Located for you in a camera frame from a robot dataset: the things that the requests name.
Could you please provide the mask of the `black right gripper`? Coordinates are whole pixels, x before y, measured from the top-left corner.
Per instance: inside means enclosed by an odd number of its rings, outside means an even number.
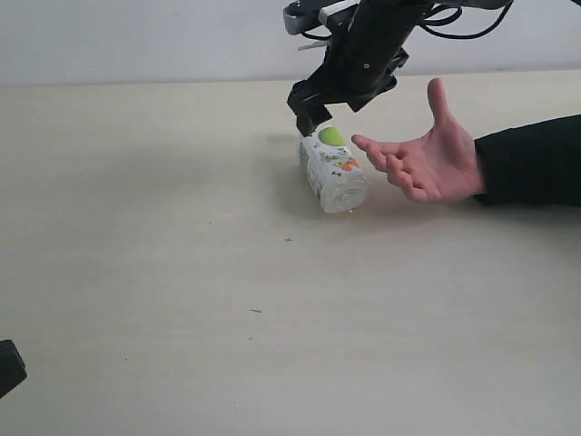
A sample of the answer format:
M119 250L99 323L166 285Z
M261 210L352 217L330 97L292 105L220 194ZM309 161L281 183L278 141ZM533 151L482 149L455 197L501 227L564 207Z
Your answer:
M312 135L332 118L329 104L347 104L356 113L392 89L397 83L394 70L408 59L402 49L409 37L406 26L333 26L330 34L319 79L321 90L301 80L292 86L287 98L301 135Z

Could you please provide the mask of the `person's open right hand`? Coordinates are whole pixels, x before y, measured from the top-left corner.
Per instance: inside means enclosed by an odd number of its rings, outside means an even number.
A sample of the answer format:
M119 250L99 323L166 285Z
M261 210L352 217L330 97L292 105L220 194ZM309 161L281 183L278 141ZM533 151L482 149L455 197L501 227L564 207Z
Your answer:
M427 88L433 126L416 139L381 142L361 134L351 141L373 167L416 203L454 203L485 192L474 138L450 112L443 81Z

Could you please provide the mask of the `black sleeved right forearm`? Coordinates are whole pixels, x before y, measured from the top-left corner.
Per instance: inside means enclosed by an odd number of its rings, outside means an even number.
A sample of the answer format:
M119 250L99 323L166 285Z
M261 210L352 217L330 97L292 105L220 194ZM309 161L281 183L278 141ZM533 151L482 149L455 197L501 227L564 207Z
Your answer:
M580 116L509 128L475 141L485 206L580 205Z

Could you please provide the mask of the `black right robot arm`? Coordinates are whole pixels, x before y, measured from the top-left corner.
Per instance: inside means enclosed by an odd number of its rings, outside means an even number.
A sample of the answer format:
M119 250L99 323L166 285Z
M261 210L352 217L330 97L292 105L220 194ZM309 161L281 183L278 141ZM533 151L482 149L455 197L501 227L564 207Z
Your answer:
M328 104L359 111L392 89L394 71L408 55L402 46L432 6L429 1L299 1L284 9L291 35L322 25L330 31L323 62L295 83L287 105L301 134L308 136L332 115Z

